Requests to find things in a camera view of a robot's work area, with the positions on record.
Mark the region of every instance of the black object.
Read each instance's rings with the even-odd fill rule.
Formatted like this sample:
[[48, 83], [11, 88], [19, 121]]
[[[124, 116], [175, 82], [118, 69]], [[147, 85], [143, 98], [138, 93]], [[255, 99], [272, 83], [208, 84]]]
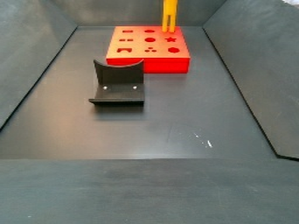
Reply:
[[144, 61], [130, 66], [107, 66], [94, 60], [98, 93], [88, 101], [102, 103], [144, 103]]

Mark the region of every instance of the red block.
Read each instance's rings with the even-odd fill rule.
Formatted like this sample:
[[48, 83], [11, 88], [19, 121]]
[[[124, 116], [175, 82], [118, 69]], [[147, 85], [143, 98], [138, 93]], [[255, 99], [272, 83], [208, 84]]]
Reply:
[[144, 59], [147, 74], [187, 74], [191, 55], [180, 27], [175, 33], [162, 26], [118, 26], [107, 51], [107, 63], [124, 66]]

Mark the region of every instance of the gray floor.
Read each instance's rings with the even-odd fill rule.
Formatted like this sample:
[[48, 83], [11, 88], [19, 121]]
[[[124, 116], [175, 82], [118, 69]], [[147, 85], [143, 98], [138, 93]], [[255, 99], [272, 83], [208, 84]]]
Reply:
[[146, 76], [144, 109], [88, 103], [112, 28], [76, 31], [0, 133], [0, 158], [51, 159], [0, 160], [1, 223], [298, 223], [298, 163], [275, 158], [204, 32], [183, 30], [191, 73]]
[[92, 60], [114, 28], [79, 28], [0, 134], [0, 158], [274, 159], [226, 67], [199, 27], [183, 27], [186, 74], [148, 74], [144, 107], [99, 107]]
[[4, 224], [296, 224], [296, 162], [0, 163]]

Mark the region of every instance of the dark gray surface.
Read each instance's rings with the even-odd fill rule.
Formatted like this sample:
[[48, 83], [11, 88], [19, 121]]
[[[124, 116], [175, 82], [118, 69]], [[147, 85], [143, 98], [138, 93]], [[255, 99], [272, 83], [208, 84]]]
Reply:
[[[79, 25], [159, 25], [163, 0], [52, 0]], [[179, 1], [179, 25], [203, 25], [227, 0]]]
[[0, 158], [275, 157], [211, 42], [183, 27], [188, 74], [147, 74], [143, 107], [95, 108], [112, 27], [79, 28], [0, 133]]
[[204, 29], [279, 155], [299, 158], [299, 10], [230, 0]]
[[44, 0], [0, 0], [0, 128], [76, 28]]
[[1, 161], [5, 224], [296, 224], [299, 165], [218, 159]]

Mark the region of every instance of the gray wall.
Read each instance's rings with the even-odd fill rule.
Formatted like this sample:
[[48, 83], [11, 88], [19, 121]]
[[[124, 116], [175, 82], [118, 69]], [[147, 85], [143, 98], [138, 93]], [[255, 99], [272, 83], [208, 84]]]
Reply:
[[[52, 0], [79, 25], [159, 25], [163, 0]], [[179, 25], [203, 25], [227, 0], [179, 0]]]
[[76, 29], [46, 0], [0, 0], [0, 128]]
[[299, 158], [299, 10], [228, 0], [204, 29], [276, 153]]

